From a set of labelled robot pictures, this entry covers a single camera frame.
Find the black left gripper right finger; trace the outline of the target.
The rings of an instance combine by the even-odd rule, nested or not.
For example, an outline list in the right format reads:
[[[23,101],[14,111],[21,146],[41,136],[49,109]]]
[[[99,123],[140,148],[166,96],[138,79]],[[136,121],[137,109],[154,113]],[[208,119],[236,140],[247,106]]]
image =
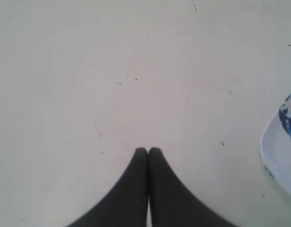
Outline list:
[[[149,150],[149,199],[153,227],[233,227],[179,180],[162,150]]]

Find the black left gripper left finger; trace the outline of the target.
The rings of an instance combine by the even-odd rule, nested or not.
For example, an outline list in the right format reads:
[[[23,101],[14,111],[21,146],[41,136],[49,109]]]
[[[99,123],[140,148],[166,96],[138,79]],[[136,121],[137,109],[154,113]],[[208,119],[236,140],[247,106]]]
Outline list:
[[[113,188],[70,227],[145,227],[148,212],[148,153],[137,148]]]

